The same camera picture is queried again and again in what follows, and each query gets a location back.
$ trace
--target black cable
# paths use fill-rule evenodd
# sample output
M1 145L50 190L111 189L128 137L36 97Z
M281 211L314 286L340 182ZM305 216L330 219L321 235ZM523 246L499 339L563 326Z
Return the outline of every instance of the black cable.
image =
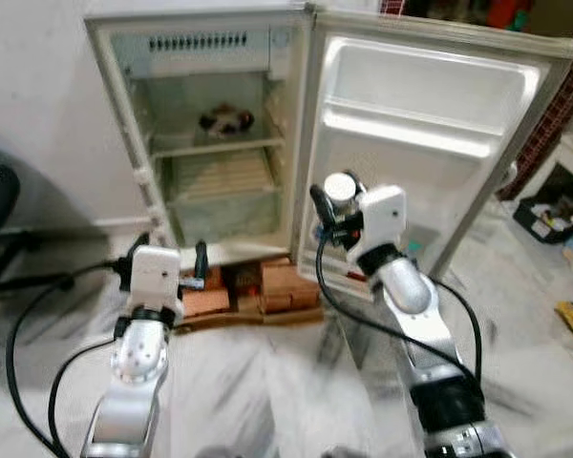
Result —
M49 438L36 426L36 424L32 421L28 412L26 411L23 402L21 401L21 395L19 393L19 387L17 386L17 377L15 374L15 365L14 365L14 354L15 354L15 341L17 339L17 333L19 332L19 328L21 327L22 322L26 319L28 315L40 304L42 301L49 296L53 291L62 287L64 284L67 284L69 281L72 281L76 277L80 277L81 275L87 274L89 272L93 272L99 269L106 269L111 268L113 263L111 261L103 261L97 264L90 265L88 267L84 267L82 269L78 269L69 275L65 275L63 279L60 279L47 287L41 293L38 294L31 301L24 311L21 313L17 321L15 322L14 326L11 329L11 333L7 339L7 350L6 350L6 369L7 369L7 383L9 385L9 392L11 394L12 402L15 406L15 410L21 418L21 421L25 425L25 427L38 439L43 446L45 446L51 453L53 453L58 458L69 458L69 455L64 452L64 450L56 447Z
M55 378L53 379L53 383L51 385L51 394L49 395L49 408L47 410L47 419L49 420L49 430L51 432L51 437L53 438L54 445L63 452L64 455L68 455L68 451L61 442L59 438L59 432L57 431L57 424L55 423L55 403L57 401L57 390L59 389L59 384L61 382L62 377L66 373L68 366L79 356L84 355L87 352L92 350L96 350L97 348L101 348L102 346L106 346L108 344L112 344L115 339L110 339L108 341L95 343L93 345L86 346L78 350L74 355L72 355L68 360L66 360L55 374Z
M419 346L420 348L427 350L430 353L433 353L434 355L438 356L444 361L455 365L458 369L460 369L460 371L463 373L463 375L471 385L471 388L477 393L478 397L483 402L484 395L481 391L478 380L476 379L474 374L471 373L471 370L469 370L459 360L453 358L452 356L444 353L441 350L434 348L431 345L427 345L426 343L423 343L406 334L403 334L402 332L399 332L396 329L388 327L382 323L375 322L365 316L360 315L358 312L349 310L346 306L340 303L333 296L333 294L329 290L329 287L325 283L325 276L323 275L323 253L325 251L325 245L327 245L327 242L331 239L331 237L332 237L331 231L323 232L323 234L321 235L320 242L318 244L318 249L316 251L316 279L318 280L318 284L321 287L321 291L323 291L323 294L325 295L331 306L335 308L335 310L340 312L342 315L349 317L351 320L364 324L365 326L371 327L377 331L384 332L385 334L388 334L391 337L396 337L397 339L401 339L402 341L405 341L409 344L414 344L416 346Z
M465 298L463 298L462 295L458 293L458 291L456 291L452 286L435 279L433 279L433 283L451 292L454 295L454 297L457 298L458 301L462 304L463 308L467 312L467 315L469 315L469 321L471 322L471 326L474 328L474 339L476 341L476 379L477 382L480 383L482 348L481 348L481 331L479 330L479 323L478 323L478 317L476 316L476 312L474 312L474 309L471 308L471 305L469 305L469 303L465 300Z

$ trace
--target crisper drawer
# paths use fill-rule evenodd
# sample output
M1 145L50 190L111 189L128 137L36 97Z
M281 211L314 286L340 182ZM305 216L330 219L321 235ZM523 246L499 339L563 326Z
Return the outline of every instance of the crisper drawer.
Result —
M216 243L275 232L280 225L280 188L265 150L165 159L163 188L184 237Z

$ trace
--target mini fridge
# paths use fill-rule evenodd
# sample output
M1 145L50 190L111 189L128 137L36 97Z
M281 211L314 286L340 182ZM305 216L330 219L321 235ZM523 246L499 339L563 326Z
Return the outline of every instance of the mini fridge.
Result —
M573 63L573 40L284 1L104 0L85 18L155 243L313 277L311 183L407 192L438 275ZM366 287L338 250L328 282Z

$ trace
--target marble floor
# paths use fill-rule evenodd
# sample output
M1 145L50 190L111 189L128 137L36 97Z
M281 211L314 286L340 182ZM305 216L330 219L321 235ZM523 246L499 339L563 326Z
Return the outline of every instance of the marble floor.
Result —
M118 256L134 238L47 242L13 271L72 269ZM524 458L573 457L573 336L553 311L556 301L573 299L573 275L556 255L529 239L505 208L491 201L444 277L476 309L487 409ZM93 274L74 290L52 296L24 326L17 370L24 402L41 427L47 426L55 368L73 349L112 329L125 301L117 285L112 275ZM9 327L32 294L0 297L2 361ZM471 365L466 315L448 295L442 300L442 314ZM64 378L57 420L72 456L108 380L109 351L85 356ZM387 339L330 313L324 323L304 327L234 327L178 336L170 361L156 457L228 456L220 448L245 458L312 458L335 448L357 453L352 456L419 456ZM0 457L15 456L51 455L16 417L1 366Z

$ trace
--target refrigerator vent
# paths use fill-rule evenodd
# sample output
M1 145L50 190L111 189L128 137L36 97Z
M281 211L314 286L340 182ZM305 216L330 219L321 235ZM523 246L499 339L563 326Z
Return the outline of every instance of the refrigerator vent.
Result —
M152 36L148 41L150 52L203 51L243 48L248 36L245 31L226 31Z

